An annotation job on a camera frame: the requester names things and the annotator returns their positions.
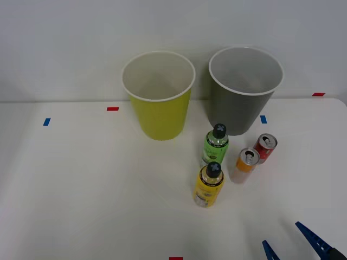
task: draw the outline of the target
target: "paper cup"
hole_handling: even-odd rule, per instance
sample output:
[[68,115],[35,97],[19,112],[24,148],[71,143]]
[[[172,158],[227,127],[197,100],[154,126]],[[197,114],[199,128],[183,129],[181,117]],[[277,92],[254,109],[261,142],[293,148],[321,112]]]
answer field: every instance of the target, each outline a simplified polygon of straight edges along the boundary
[[124,67],[123,87],[146,135],[169,140],[182,131],[194,80],[192,63],[170,51],[141,54]]

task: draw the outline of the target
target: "black bottle cap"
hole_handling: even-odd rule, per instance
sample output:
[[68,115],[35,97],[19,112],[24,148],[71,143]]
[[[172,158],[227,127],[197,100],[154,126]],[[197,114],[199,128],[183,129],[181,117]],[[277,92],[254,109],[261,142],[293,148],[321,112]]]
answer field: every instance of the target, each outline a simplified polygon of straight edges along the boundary
[[221,174],[222,167],[216,161],[212,161],[207,165],[206,174],[210,178],[217,178]]
[[226,132],[227,132],[227,127],[223,125],[222,123],[218,123],[213,128],[212,134],[215,138],[222,139],[226,136]]

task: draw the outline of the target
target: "bottle label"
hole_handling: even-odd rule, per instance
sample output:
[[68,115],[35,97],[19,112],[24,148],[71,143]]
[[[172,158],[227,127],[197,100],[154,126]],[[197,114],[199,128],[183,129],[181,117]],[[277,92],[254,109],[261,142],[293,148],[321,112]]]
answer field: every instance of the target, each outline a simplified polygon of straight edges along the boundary
[[202,170],[197,177],[196,187],[194,190],[194,201],[201,207],[210,207],[215,202],[219,192],[224,185],[224,174],[222,174],[222,180],[217,184],[209,184],[202,178]]
[[202,154],[203,161],[206,164],[212,161],[216,161],[217,163],[222,164],[224,155],[226,154],[228,147],[229,147],[229,140],[222,146],[216,146],[208,140],[208,134],[207,134],[205,138],[204,150]]

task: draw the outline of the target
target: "bottle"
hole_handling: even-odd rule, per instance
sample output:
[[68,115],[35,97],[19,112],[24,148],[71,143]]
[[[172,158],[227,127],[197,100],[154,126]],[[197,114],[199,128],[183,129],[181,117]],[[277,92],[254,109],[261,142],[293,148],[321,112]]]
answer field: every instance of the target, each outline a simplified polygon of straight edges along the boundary
[[206,135],[200,167],[207,165],[211,161],[222,164],[224,155],[229,146],[229,138],[226,132],[226,126],[222,123],[218,123],[213,130]]
[[193,198],[200,207],[211,207],[224,184],[222,167],[216,161],[203,166],[197,177]]

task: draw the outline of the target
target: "soda can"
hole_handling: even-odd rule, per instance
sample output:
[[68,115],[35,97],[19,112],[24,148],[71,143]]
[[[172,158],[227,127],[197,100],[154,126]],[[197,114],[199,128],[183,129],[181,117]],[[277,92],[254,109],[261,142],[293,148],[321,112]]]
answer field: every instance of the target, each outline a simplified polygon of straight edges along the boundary
[[260,155],[259,164],[263,164],[277,146],[277,139],[271,134],[262,134],[254,145]]
[[243,149],[237,159],[234,174],[231,176],[232,181],[235,183],[244,182],[251,172],[253,172],[259,160],[259,153],[255,149]]

